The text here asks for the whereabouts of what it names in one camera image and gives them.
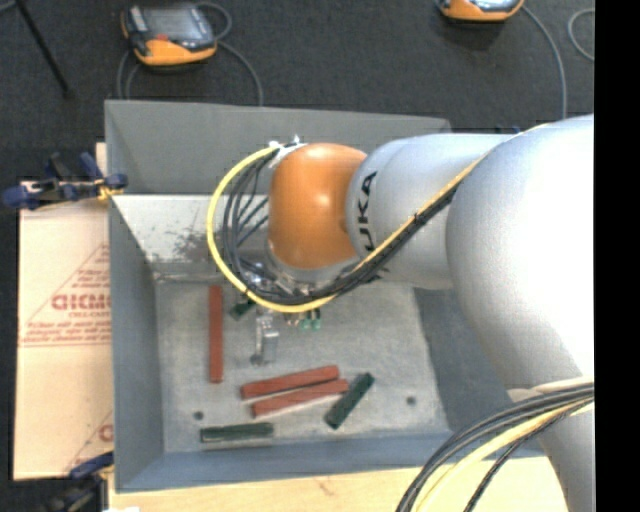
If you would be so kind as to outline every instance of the cable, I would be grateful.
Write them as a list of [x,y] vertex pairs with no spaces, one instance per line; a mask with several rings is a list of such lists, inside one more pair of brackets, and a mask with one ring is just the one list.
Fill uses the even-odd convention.
[[[207,219],[207,236],[210,240],[210,251],[214,255],[214,259],[216,260],[218,267],[225,275],[233,276],[233,278],[230,279],[231,283],[241,293],[247,295],[254,302],[283,313],[301,313],[317,309],[333,300],[335,297],[348,293],[361,284],[375,279],[386,263],[411,239],[411,237],[422,226],[429,222],[435,214],[450,203],[457,187],[462,183],[462,180],[473,170],[477,162],[482,159],[482,157],[479,158],[460,172],[437,194],[426,201],[412,217],[403,223],[366,258],[364,258],[345,275],[340,276],[328,285],[308,291],[305,294],[300,292],[276,293],[270,291],[268,293],[269,297],[267,298],[264,289],[260,289],[255,283],[247,282],[243,272],[242,262],[236,252],[238,233],[235,228],[232,228],[229,231],[228,224],[229,221],[232,223],[237,221],[237,208],[235,209],[235,213],[232,212],[237,196],[248,186],[248,183],[252,178],[252,173],[260,171],[260,167],[255,168],[252,166],[264,155],[271,155],[271,151],[269,149],[270,148],[258,151],[247,157],[231,169],[231,171],[229,171],[220,182],[210,202],[209,216]],[[229,267],[216,247],[211,230],[213,225],[213,215],[215,214],[218,200],[222,196],[222,193],[227,189],[230,182],[236,177],[238,177],[238,181],[229,192],[221,229],[224,254],[226,255],[225,259],[231,262],[231,267]]]
[[263,107],[264,106],[264,90],[262,88],[262,83],[260,82],[260,77],[258,76],[258,73],[256,73],[253,66],[238,50],[236,50],[230,44],[225,43],[223,41],[218,41],[218,44],[222,48],[227,50],[229,53],[231,53],[231,55],[236,57],[240,62],[242,62],[242,64],[244,64],[244,66],[249,70],[249,73],[251,73],[251,77],[253,78],[253,81],[256,84],[256,90],[258,94],[258,106]]
[[553,411],[558,412],[559,408],[565,406],[574,406],[583,402],[586,403],[589,400],[593,400],[593,397],[593,383],[573,386],[572,388],[536,396],[516,403],[503,411],[492,414],[470,427],[459,431],[449,438],[449,440],[429,458],[405,492],[396,511],[409,512],[421,490],[425,487],[427,481],[435,471],[471,443],[511,427],[519,427],[523,430],[525,427],[531,426],[525,423],[534,416],[540,419],[540,415],[542,414]]
[[554,425],[561,419],[566,416],[574,413],[579,413],[587,410],[588,400],[583,400],[578,402],[577,405],[566,405],[563,407],[558,407],[552,411],[540,414],[535,416],[532,419],[524,421],[515,427],[510,428],[509,430],[503,432],[488,441],[487,443],[481,445],[479,448],[471,452],[469,455],[465,456],[462,460],[456,463],[453,467],[449,468],[440,478],[438,478],[434,483],[432,483],[426,490],[423,498],[420,500],[420,503],[416,506],[416,510],[428,510],[428,506],[430,503],[433,503],[438,494],[442,491],[444,486],[451,480],[453,480],[457,475],[465,471],[472,464],[483,460],[485,457],[495,453],[497,450],[504,448],[505,446],[509,446],[506,454],[498,459],[499,465],[489,470],[489,473],[485,475],[486,482],[483,481],[480,483],[480,486],[474,492],[474,495],[471,497],[469,503],[467,503],[467,509],[472,510],[475,506],[476,502],[479,500],[481,494],[484,492],[484,489],[488,485],[490,479],[495,475],[499,467],[506,462],[509,455],[513,453],[513,451],[519,447],[526,440],[531,439],[535,435],[542,433],[547,430],[550,426]]
[[575,46],[576,50],[578,50],[585,58],[587,58],[588,60],[590,60],[591,62],[595,62],[596,58],[595,56],[591,55],[589,52],[587,52],[576,40],[575,35],[573,33],[573,24],[575,23],[575,21],[580,17],[583,16],[585,14],[595,14],[596,13],[596,9],[595,7],[590,8],[590,9],[583,9],[581,11],[576,12],[573,16],[571,16],[571,18],[569,19],[569,22],[567,23],[567,32],[569,33],[569,39],[571,40],[571,43],[573,44],[573,46]]
[[564,65],[562,64],[562,57],[560,57],[560,52],[558,51],[558,47],[553,41],[551,34],[546,29],[546,27],[542,24],[542,22],[527,8],[526,5],[522,6],[522,10],[529,16],[533,22],[538,26],[543,35],[547,38],[549,42],[549,46],[551,46],[551,51],[553,52],[553,56],[558,64],[558,73],[560,75],[560,89],[561,89],[561,119],[565,119],[567,117],[567,80],[564,74]]

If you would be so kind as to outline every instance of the clamp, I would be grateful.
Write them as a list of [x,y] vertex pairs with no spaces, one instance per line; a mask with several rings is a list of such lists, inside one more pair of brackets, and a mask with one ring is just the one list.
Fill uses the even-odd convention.
[[95,159],[87,152],[80,155],[80,165],[88,180],[65,180],[63,176],[70,176],[72,173],[62,162],[60,154],[54,153],[44,168],[44,179],[7,188],[2,193],[2,202],[9,208],[35,210],[92,197],[104,200],[113,194],[122,193],[129,183],[125,174],[105,176]]
[[99,455],[73,468],[68,478],[77,484],[49,499],[38,510],[42,512],[80,512],[93,502],[96,510],[108,508],[107,480],[102,472],[114,464],[113,452]]

